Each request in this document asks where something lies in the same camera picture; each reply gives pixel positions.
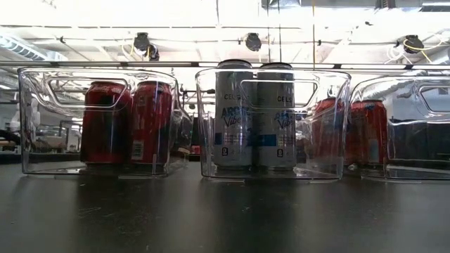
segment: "arctic vibe can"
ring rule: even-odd
[[[267,63],[261,68],[293,69],[286,63]],[[292,169],[297,164],[293,81],[292,73],[258,73],[258,165],[261,167]]]
[[[218,69],[251,69],[244,60],[225,60]],[[245,169],[252,165],[252,115],[254,95],[251,71],[216,73],[214,163],[219,169]]]

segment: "barcode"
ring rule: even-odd
[[[131,158],[133,160],[142,160],[143,157],[143,141],[133,141],[133,152]]]

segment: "ceiling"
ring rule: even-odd
[[[160,61],[439,64],[441,55],[448,55],[450,25],[443,20],[450,18],[450,1],[269,0],[271,8],[266,2],[5,1],[0,60],[30,60],[2,46],[12,39],[44,60],[147,61],[132,50],[138,32],[148,33]],[[383,2],[398,8],[375,8]],[[258,52],[245,45],[250,32],[261,39]],[[405,53],[403,41],[409,34],[424,43],[423,53]],[[15,73],[2,68],[3,74]],[[195,87],[195,71],[165,70],[188,89]]]

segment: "can lid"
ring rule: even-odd
[[[230,65],[241,65],[241,66],[245,66],[245,68],[252,68],[251,63],[249,63],[246,60],[241,60],[241,59],[223,60],[219,64],[217,64],[217,68],[229,68],[226,66],[230,66]]]
[[[293,67],[289,63],[265,63],[261,65],[262,69],[275,69],[275,70],[291,70]]]

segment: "overhead fixture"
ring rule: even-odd
[[[133,42],[134,52],[143,57],[148,57],[149,61],[160,60],[158,48],[150,43],[147,32],[138,32]]]
[[[247,34],[247,38],[245,39],[245,45],[251,51],[258,52],[261,49],[262,45],[258,33],[251,32]]]
[[[417,35],[406,35],[404,50],[407,53],[420,53],[425,47]]]

